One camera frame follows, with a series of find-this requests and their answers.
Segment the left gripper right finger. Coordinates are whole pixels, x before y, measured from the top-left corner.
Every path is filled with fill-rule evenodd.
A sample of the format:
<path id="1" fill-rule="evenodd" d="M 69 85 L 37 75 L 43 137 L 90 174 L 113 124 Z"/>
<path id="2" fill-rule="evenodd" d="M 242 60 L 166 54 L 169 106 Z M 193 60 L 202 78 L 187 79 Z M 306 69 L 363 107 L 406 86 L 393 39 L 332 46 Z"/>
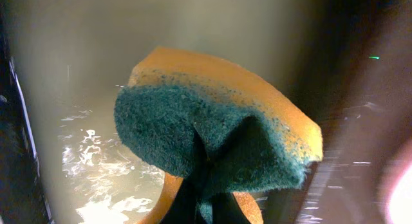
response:
<path id="1" fill-rule="evenodd" d="M 232 193 L 214 195 L 211 202 L 213 224 L 250 224 Z"/>

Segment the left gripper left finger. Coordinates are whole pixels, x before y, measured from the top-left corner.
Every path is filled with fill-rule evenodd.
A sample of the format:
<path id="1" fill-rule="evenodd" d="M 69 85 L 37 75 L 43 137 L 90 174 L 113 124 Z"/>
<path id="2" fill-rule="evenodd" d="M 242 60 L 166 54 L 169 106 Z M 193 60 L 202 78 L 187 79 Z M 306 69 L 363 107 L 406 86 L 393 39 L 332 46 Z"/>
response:
<path id="1" fill-rule="evenodd" d="M 198 204 L 209 174 L 207 152 L 198 133 L 194 134 L 194 152 L 199 159 L 193 172 L 183 179 L 170 209 L 161 219 L 160 224 L 205 224 Z"/>

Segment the green and yellow sponge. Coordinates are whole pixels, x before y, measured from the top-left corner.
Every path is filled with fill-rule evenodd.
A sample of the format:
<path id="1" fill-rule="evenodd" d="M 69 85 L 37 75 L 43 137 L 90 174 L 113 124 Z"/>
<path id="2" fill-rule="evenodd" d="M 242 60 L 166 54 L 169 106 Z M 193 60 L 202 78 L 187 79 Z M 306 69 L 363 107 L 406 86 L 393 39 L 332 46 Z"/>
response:
<path id="1" fill-rule="evenodd" d="M 160 223 L 199 162 L 209 174 L 198 210 L 212 223 L 214 195 L 232 193 L 250 223 L 263 221 L 253 192 L 302 186 L 323 158 L 321 128 L 258 75 L 225 59 L 158 47 L 120 90 L 114 121 L 121 142 L 161 169 L 164 185 L 144 223 Z"/>

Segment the white plate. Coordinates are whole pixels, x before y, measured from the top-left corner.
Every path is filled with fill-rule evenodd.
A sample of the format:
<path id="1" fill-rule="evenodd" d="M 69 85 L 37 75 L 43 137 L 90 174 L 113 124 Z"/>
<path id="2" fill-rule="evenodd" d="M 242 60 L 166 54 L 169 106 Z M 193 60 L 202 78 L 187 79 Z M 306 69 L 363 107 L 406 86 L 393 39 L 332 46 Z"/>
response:
<path id="1" fill-rule="evenodd" d="M 385 223 L 411 224 L 411 142 L 385 165 L 378 192 Z"/>

